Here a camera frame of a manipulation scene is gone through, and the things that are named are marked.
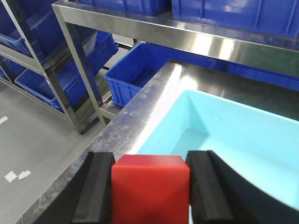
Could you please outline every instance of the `stainless steel table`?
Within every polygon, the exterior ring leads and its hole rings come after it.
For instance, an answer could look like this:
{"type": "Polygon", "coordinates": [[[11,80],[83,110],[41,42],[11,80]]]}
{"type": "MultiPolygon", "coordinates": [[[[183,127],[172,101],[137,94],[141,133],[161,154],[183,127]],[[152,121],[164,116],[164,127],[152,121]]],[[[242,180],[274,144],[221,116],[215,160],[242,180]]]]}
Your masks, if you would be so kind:
{"type": "Polygon", "coordinates": [[[299,120],[299,92],[187,63],[169,61],[20,218],[31,224],[75,175],[89,151],[136,153],[183,90],[216,96],[299,120]]]}

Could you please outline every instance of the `gray floor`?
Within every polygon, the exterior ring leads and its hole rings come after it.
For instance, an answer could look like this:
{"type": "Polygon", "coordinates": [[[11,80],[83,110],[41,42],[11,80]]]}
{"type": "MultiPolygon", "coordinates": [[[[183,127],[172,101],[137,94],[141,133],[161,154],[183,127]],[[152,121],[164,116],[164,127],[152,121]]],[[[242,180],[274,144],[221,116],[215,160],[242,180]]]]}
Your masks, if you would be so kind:
{"type": "MultiPolygon", "coordinates": [[[[132,39],[114,36],[132,44],[132,39]]],[[[106,64],[111,68],[128,51],[120,49],[106,64]]],[[[0,223],[14,224],[103,128],[97,124],[80,136],[64,119],[0,82],[0,223]],[[9,183],[4,176],[31,174],[9,183]]]]}

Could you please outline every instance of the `blue storage bin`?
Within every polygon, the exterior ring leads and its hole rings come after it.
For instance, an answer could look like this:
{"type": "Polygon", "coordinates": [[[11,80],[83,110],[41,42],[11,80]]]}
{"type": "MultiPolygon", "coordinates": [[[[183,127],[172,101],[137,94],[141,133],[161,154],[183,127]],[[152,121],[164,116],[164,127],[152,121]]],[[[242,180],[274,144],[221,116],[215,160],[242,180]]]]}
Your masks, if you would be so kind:
{"type": "Polygon", "coordinates": [[[226,62],[150,43],[141,43],[105,75],[112,101],[125,106],[170,59],[221,70],[226,62]]]}
{"type": "MultiPolygon", "coordinates": [[[[5,63],[5,65],[10,69],[12,76],[9,78],[12,80],[17,78],[18,75],[21,74],[25,70],[25,67],[7,59],[7,58],[2,63],[5,63]]],[[[0,69],[0,76],[3,78],[6,78],[6,76],[4,75],[4,72],[1,69],[0,69]]]]}
{"type": "Polygon", "coordinates": [[[173,17],[275,35],[297,37],[297,0],[172,0],[173,17]]]}
{"type": "Polygon", "coordinates": [[[236,74],[241,77],[246,77],[299,91],[299,77],[289,76],[236,63],[228,63],[223,71],[236,74]]]}
{"type": "MultiPolygon", "coordinates": [[[[54,1],[19,0],[19,2],[43,53],[48,56],[64,41],[64,35],[51,8],[51,3],[54,1]]],[[[31,56],[25,41],[16,30],[2,4],[0,4],[0,44],[31,56]]]]}
{"type": "MultiPolygon", "coordinates": [[[[88,56],[94,75],[118,51],[112,35],[99,31],[94,51],[88,56]]],[[[79,74],[74,60],[71,60],[58,74],[57,79],[63,88],[71,106],[74,106],[86,93],[84,82],[79,74]]],[[[62,111],[62,108],[49,87],[46,79],[31,71],[25,70],[15,81],[32,95],[42,99],[49,105],[62,111]]]]}
{"type": "Polygon", "coordinates": [[[170,6],[170,0],[78,0],[78,3],[155,16],[170,6]]]}

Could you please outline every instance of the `metal shelf rail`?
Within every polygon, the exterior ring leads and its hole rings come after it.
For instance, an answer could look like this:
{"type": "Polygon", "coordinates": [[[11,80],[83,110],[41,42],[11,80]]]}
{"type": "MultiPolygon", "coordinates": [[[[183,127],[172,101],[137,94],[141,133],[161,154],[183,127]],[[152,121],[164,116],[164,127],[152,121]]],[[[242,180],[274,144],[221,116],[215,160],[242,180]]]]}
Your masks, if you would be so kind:
{"type": "Polygon", "coordinates": [[[171,11],[150,17],[68,0],[52,6],[100,119],[117,111],[103,103],[75,25],[299,76],[299,39],[177,21],[171,11]]]}
{"type": "MultiPolygon", "coordinates": [[[[84,134],[90,127],[92,127],[92,125],[94,125],[98,121],[98,118],[96,118],[88,124],[85,123],[85,120],[94,112],[94,108],[90,98],[85,100],[78,108],[76,108],[76,110],[73,109],[58,80],[56,79],[56,74],[69,62],[72,56],[67,44],[62,43],[46,58],[42,53],[33,33],[31,32],[29,25],[24,19],[22,11],[19,8],[16,0],[1,0],[1,2],[3,3],[11,19],[13,20],[14,25],[16,26],[21,37],[25,40],[26,46],[29,49],[32,57],[19,53],[0,44],[0,63],[3,60],[1,56],[3,56],[24,66],[27,69],[30,69],[44,76],[49,86],[51,87],[55,97],[58,99],[64,113],[14,85],[12,80],[10,80],[9,78],[7,81],[6,79],[0,77],[0,81],[26,95],[35,102],[41,104],[48,110],[51,110],[56,115],[69,121],[76,128],[79,134],[84,134]]],[[[95,31],[92,30],[87,31],[86,35],[92,36],[94,32],[95,31]]],[[[84,45],[86,42],[88,42],[88,40],[85,40],[80,44],[84,45]]],[[[2,65],[0,69],[2,69],[4,71],[4,74],[9,77],[8,73],[10,71],[7,67],[5,67],[5,65],[2,65]]]]}

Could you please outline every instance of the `red cube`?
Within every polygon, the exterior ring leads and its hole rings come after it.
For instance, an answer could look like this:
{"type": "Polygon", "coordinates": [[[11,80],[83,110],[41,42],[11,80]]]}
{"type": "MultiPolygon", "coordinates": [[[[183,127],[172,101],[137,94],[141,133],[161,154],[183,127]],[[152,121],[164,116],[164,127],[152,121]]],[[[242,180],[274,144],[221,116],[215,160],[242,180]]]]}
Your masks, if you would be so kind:
{"type": "Polygon", "coordinates": [[[113,224],[188,224],[189,190],[182,157],[124,155],[112,166],[113,224]]]}

